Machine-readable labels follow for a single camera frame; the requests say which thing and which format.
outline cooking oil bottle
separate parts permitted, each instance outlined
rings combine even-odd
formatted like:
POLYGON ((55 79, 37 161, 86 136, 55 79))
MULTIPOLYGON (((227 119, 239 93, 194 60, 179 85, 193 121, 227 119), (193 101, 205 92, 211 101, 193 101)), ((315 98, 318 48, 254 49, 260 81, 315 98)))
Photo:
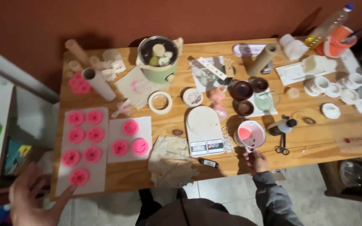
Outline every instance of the cooking oil bottle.
POLYGON ((326 40, 332 31, 340 27, 348 18, 349 12, 354 8, 353 3, 345 5, 345 7, 332 15, 330 15, 323 23, 321 23, 313 32, 311 32, 304 43, 309 49, 315 49, 317 45, 326 40))

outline digital kitchen scale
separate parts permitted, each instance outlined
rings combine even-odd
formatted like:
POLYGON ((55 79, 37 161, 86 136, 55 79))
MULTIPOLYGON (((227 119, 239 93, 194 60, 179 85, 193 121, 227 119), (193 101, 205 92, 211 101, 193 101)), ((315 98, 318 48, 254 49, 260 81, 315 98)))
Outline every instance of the digital kitchen scale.
POLYGON ((213 109, 197 106, 189 112, 185 124, 191 156, 224 153, 220 120, 213 109))

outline brown bowl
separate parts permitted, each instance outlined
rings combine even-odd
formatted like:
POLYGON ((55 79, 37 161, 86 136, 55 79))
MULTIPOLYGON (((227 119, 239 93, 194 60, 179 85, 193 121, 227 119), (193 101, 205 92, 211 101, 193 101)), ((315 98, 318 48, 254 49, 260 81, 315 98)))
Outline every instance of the brown bowl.
POLYGON ((237 105, 237 114, 239 116, 250 116, 254 113, 254 105, 248 100, 242 100, 237 105))
POLYGON ((253 95, 252 85, 246 81, 238 81, 231 87, 230 95, 237 101, 246 100, 253 95))
POLYGON ((252 81, 252 88, 256 93, 264 92, 269 88, 269 83, 264 78, 256 78, 252 81))

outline human hand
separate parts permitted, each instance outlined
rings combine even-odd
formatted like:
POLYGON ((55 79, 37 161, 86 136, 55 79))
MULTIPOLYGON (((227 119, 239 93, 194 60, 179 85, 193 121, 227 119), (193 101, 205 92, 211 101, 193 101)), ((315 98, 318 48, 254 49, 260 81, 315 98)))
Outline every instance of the human hand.
POLYGON ((63 208, 77 185, 69 186, 51 209, 40 209, 36 205, 36 195, 45 185, 45 180, 41 179, 37 184, 35 182, 41 173, 41 169, 32 162, 9 188, 13 226, 58 225, 63 208))
POLYGON ((251 175, 254 177, 259 172, 268 171, 269 163, 264 154, 257 148, 252 150, 252 153, 245 151, 243 154, 245 160, 247 160, 248 166, 251 168, 251 175))

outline orange bucket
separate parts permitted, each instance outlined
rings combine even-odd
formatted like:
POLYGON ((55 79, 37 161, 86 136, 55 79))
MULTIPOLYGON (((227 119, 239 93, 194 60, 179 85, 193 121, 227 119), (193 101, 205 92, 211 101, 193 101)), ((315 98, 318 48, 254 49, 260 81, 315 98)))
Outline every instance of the orange bucket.
POLYGON ((332 58, 340 57, 346 49, 357 43, 357 37, 354 37, 349 44, 341 43, 341 41, 351 33, 353 33, 353 31, 350 30, 350 28, 340 26, 331 33, 325 42, 315 48, 315 52, 321 56, 332 58))

